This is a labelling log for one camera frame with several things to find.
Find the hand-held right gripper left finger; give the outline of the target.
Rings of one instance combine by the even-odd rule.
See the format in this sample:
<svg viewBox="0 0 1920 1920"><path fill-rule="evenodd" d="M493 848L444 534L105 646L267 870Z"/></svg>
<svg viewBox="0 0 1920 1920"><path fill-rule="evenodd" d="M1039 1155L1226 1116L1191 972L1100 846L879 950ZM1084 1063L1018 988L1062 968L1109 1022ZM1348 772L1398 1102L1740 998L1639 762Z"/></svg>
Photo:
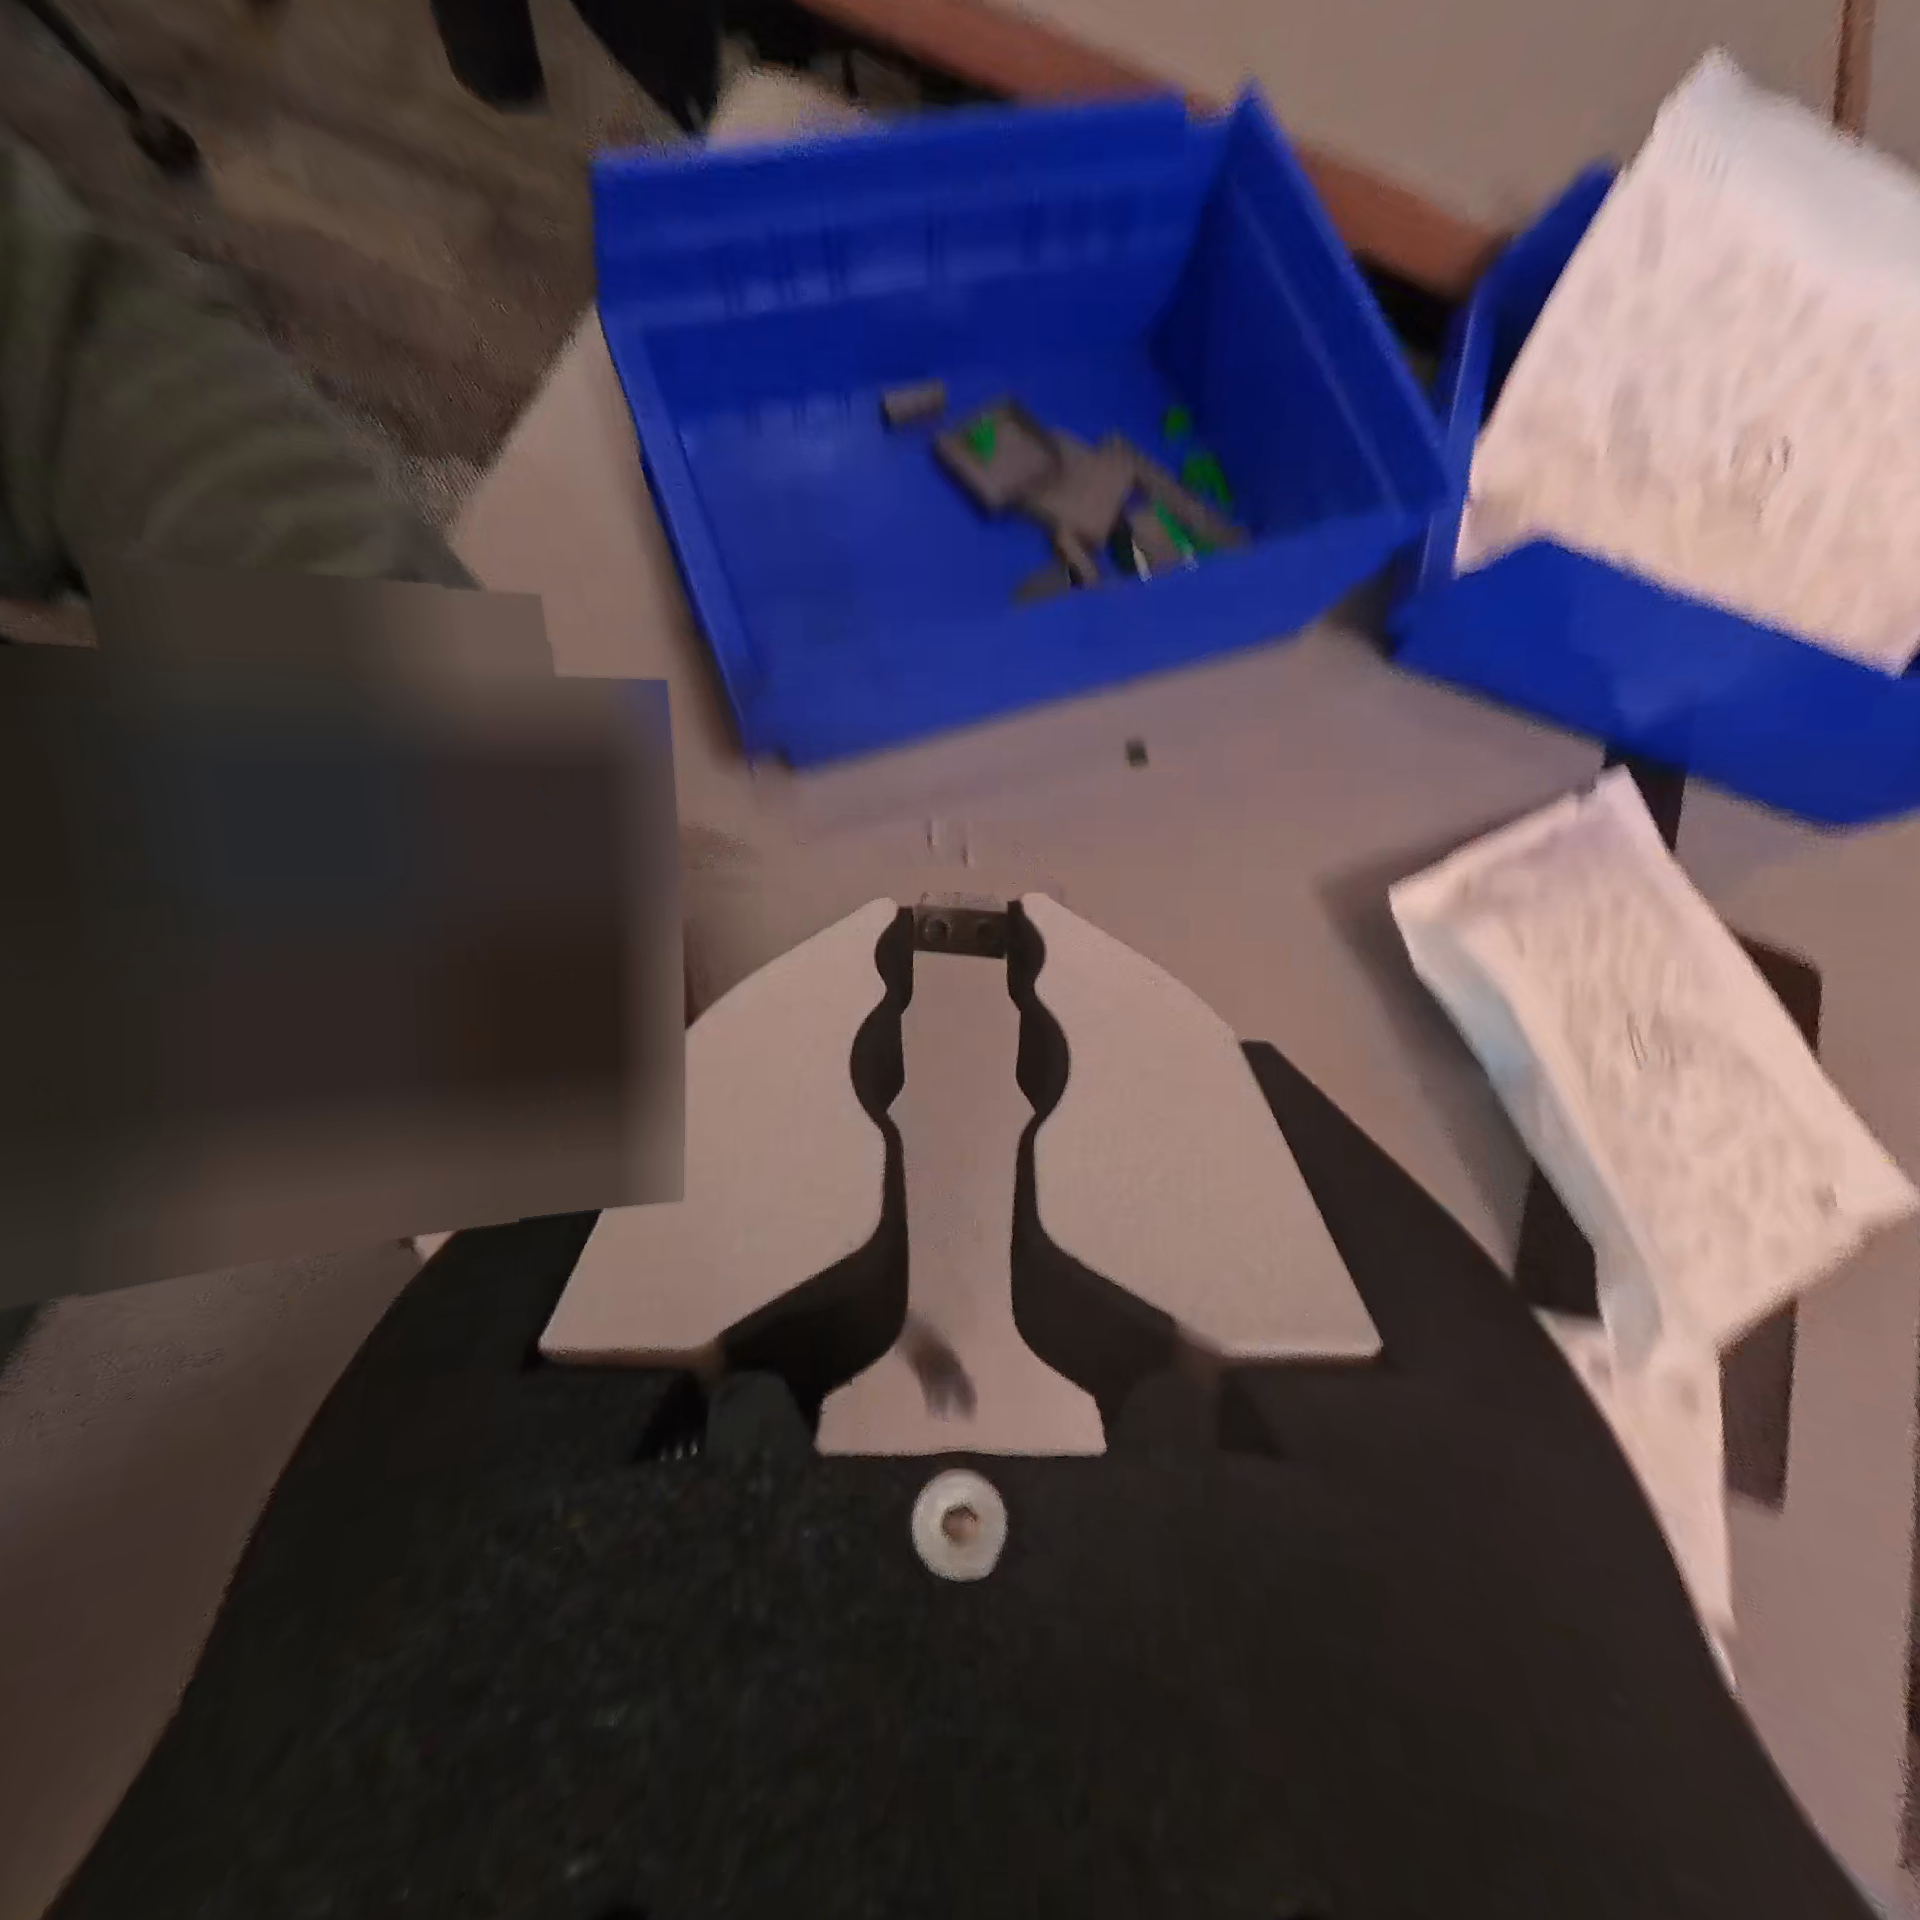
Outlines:
<svg viewBox="0 0 1920 1920"><path fill-rule="evenodd" d="M686 1037L684 1192L596 1218L541 1359L778 1376L820 1411L907 1310L903 1018L915 919L891 898L807 936Z"/></svg>

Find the blue storage bin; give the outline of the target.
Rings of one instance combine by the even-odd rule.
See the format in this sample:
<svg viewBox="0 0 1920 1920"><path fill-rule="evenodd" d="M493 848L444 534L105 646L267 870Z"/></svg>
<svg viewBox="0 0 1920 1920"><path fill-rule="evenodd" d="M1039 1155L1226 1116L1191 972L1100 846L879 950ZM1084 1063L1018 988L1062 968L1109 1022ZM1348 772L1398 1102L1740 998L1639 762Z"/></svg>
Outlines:
<svg viewBox="0 0 1920 1920"><path fill-rule="evenodd" d="M593 164L596 308L743 750L809 768L1282 639L1445 492L1433 411L1263 95L911 111ZM879 400L1221 470L1236 547L1034 595L1050 542Z"/></svg>
<svg viewBox="0 0 1920 1920"><path fill-rule="evenodd" d="M1430 383L1447 492L1385 616L1409 671L1826 827L1918 807L1915 669L1899 679L1550 542L1462 572L1471 448L1614 186L1595 164L1494 256Z"/></svg>

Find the wood-edged office table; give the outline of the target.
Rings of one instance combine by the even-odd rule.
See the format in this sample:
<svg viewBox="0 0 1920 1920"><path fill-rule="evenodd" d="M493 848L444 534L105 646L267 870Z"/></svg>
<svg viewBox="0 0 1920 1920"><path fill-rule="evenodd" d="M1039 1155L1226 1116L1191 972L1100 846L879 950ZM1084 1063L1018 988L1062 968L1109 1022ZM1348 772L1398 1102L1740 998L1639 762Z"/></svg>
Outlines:
<svg viewBox="0 0 1920 1920"><path fill-rule="evenodd" d="M1259 90L1359 261L1462 295L1588 160L1629 156L1722 50L1865 133L1876 43L1915 4L1843 2L809 2L823 24L1006 99Z"/></svg>

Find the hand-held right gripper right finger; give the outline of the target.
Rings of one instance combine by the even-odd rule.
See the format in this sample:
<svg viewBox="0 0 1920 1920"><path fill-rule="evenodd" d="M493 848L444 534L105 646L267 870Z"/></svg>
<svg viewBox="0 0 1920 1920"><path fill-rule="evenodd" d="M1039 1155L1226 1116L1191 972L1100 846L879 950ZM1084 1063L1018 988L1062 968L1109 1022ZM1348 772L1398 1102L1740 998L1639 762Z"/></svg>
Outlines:
<svg viewBox="0 0 1920 1920"><path fill-rule="evenodd" d="M1012 903L1012 1315L1100 1411L1157 1376L1380 1354L1223 1018L1051 895Z"/></svg>

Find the grey desk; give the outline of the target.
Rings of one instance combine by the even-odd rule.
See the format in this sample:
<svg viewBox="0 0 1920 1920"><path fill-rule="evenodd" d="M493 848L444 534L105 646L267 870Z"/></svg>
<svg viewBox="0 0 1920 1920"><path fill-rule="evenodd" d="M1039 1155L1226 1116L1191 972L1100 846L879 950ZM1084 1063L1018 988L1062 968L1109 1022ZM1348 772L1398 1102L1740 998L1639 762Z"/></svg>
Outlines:
<svg viewBox="0 0 1920 1920"><path fill-rule="evenodd" d="M1055 894L1290 1048L1507 1255L1521 1150L1371 888L1595 770L1571 735L1406 679L1358 616L1171 679L788 778L737 755L599 325L452 530L543 598L558 667L671 685L699 989L875 894ZM1149 766L1129 768L1140 735ZM1893 1911L1903 1802L1913 1237L1809 1304L1780 1515L1734 1508L1746 1704ZM4 1379L4 1916L42 1916L151 1756L276 1469L414 1252L57 1303Z"/></svg>

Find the white paper bag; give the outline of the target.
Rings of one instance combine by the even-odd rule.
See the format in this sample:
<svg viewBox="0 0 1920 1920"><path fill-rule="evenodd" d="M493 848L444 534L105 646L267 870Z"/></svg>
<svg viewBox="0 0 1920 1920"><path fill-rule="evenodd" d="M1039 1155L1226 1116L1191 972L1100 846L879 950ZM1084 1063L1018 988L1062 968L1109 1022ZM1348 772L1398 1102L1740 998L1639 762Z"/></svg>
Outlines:
<svg viewBox="0 0 1920 1920"><path fill-rule="evenodd" d="M1626 768L1398 879L1388 908L1594 1247L1622 1359L1715 1354L1915 1213Z"/></svg>
<svg viewBox="0 0 1920 1920"><path fill-rule="evenodd" d="M1722 1357L1663 1342L1622 1359L1595 1317L1533 1310L1639 1479L1731 1694L1738 1605L1725 1518Z"/></svg>
<svg viewBox="0 0 1920 1920"><path fill-rule="evenodd" d="M1915 171L1702 54L1478 432L1457 566L1530 542L1907 671Z"/></svg>

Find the pile of loose bricks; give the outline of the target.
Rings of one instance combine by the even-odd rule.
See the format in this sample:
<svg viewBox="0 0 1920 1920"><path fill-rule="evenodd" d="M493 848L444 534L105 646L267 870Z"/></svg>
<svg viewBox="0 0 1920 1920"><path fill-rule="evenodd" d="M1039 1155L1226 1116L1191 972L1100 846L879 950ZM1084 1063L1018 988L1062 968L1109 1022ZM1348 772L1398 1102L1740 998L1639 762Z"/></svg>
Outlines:
<svg viewBox="0 0 1920 1920"><path fill-rule="evenodd" d="M946 383L923 379L882 389L877 419L897 434L929 432L935 464L977 512L1044 538L1047 562L1014 587L1020 607L1182 578L1252 542L1206 477L1178 475L1122 434L1082 439L1018 398L957 415Z"/></svg>

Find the person's left forearm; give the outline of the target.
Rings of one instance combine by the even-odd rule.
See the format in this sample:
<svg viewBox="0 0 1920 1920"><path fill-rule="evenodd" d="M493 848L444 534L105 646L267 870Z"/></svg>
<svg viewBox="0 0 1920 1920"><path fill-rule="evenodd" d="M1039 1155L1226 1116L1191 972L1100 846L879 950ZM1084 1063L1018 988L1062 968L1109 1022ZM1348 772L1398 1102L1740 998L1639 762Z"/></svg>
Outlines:
<svg viewBox="0 0 1920 1920"><path fill-rule="evenodd" d="M218 278L4 147L4 600L59 600L121 559L473 587Z"/></svg>

